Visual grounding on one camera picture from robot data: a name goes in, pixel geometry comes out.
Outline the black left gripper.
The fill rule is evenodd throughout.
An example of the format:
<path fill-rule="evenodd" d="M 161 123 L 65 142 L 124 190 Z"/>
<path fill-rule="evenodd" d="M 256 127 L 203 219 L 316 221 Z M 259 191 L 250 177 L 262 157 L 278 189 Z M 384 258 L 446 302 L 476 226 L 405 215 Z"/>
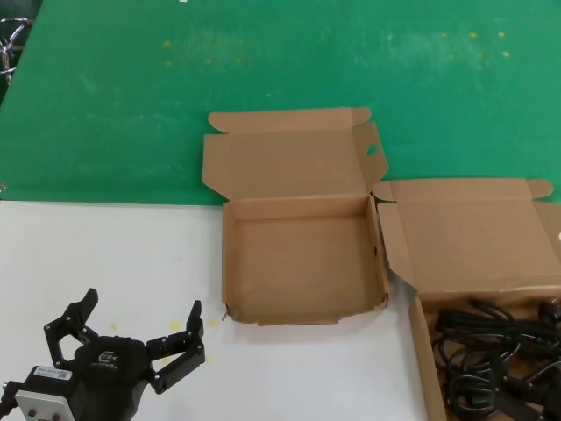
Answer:
<path fill-rule="evenodd" d="M 82 420 L 131 420 L 148 384 L 150 361 L 174 357 L 159 371 L 151 368 L 149 382 L 156 394 L 171 389 L 205 362 L 199 300 L 194 301 L 183 331 L 146 345 L 131 338 L 99 337 L 87 326 L 97 303 L 97 290 L 90 288 L 81 301 L 71 303 L 59 318 L 44 326 L 54 367 L 73 371 L 82 381 Z M 65 359 L 60 347 L 67 336 L 82 345 L 72 360 Z"/>

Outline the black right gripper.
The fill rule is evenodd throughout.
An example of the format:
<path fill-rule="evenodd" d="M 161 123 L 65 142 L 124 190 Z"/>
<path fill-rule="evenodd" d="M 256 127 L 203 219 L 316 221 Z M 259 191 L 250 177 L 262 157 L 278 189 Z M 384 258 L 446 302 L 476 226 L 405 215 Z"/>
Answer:
<path fill-rule="evenodd" d="M 561 420 L 559 372 L 550 378 L 546 392 L 544 386 L 509 376 L 496 352 L 491 352 L 489 363 L 492 404 L 498 412 L 512 420 Z M 544 406 L 544 414 L 532 407 L 532 404 Z"/>

